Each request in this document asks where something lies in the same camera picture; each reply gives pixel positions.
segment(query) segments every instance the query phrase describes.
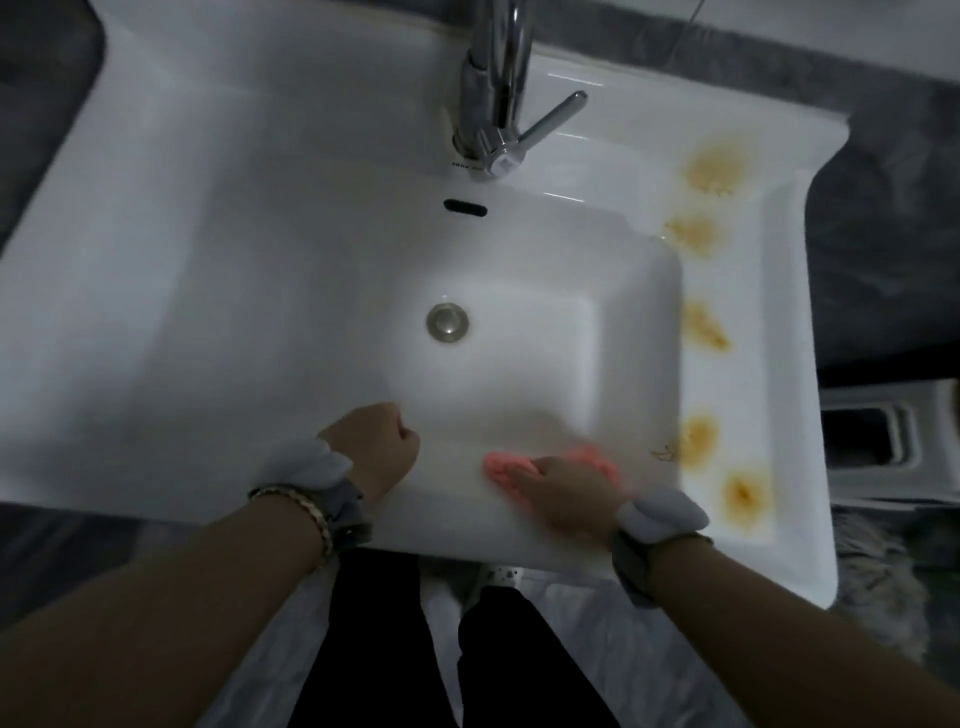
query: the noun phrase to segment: white shoe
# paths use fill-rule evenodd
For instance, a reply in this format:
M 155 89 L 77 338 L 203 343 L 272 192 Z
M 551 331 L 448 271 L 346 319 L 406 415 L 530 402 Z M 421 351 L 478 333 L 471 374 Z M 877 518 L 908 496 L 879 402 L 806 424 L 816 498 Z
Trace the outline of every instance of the white shoe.
M 480 592 L 484 587 L 511 587 L 520 588 L 520 582 L 523 580 L 523 569 L 521 567 L 502 567 L 491 564 L 483 564 L 480 567 L 480 573 L 473 584 L 470 596 L 464 602 L 464 613 L 470 607 L 480 601 Z

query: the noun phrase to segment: chrome faucet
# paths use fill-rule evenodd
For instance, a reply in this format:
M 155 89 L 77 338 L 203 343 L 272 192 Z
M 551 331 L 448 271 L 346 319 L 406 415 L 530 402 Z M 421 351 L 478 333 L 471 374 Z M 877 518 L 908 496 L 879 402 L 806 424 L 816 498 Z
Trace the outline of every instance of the chrome faucet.
M 587 105 L 576 91 L 524 133 L 516 122 L 534 39 L 534 0 L 478 0 L 473 39 L 460 69 L 460 120 L 454 143 L 488 174 L 503 177 L 535 144 Z

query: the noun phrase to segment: brown stain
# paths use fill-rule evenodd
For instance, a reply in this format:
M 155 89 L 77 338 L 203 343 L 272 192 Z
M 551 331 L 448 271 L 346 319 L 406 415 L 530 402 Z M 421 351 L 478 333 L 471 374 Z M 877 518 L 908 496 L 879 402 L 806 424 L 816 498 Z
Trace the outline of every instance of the brown stain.
M 680 435 L 680 465 L 686 470 L 700 470 L 716 452 L 720 441 L 720 425 L 710 415 L 689 418 Z
M 770 510 L 770 484 L 759 473 L 730 473 L 723 486 L 723 515 L 729 523 L 752 529 Z
M 683 176 L 698 192 L 729 197 L 743 184 L 747 167 L 747 154 L 737 139 L 714 139 L 694 153 Z
M 684 334 L 691 341 L 715 352 L 728 352 L 731 349 L 730 338 L 723 325 L 702 301 L 684 304 Z
M 674 215 L 663 223 L 663 236 L 675 247 L 697 257 L 713 255 L 720 241 L 720 226 L 709 215 Z

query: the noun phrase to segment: towel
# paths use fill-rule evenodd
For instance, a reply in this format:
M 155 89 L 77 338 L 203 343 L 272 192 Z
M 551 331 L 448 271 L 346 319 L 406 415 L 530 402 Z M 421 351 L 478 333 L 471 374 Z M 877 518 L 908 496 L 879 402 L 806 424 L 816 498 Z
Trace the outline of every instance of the towel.
M 590 465 L 605 475 L 613 485 L 620 485 L 620 470 L 618 470 L 612 462 L 606 460 L 600 454 L 600 451 L 592 445 L 581 446 L 561 457 L 564 460 Z M 530 510 L 531 505 L 529 499 L 521 493 L 510 480 L 508 471 L 514 468 L 533 473 L 534 475 L 540 475 L 537 466 L 533 464 L 529 457 L 514 455 L 510 452 L 488 452 L 484 455 L 484 475 L 500 486 L 500 489 L 506 493 L 511 500 L 522 508 Z

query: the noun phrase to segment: black pants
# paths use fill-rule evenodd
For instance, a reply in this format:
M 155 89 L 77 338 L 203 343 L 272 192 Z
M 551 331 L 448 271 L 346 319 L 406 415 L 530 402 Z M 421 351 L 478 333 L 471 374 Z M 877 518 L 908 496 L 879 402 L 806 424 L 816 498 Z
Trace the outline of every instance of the black pants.
M 616 719 L 557 636 L 515 589 L 486 587 L 460 624 L 464 728 Z M 410 554 L 358 549 L 340 559 L 330 627 L 291 728 L 455 728 Z

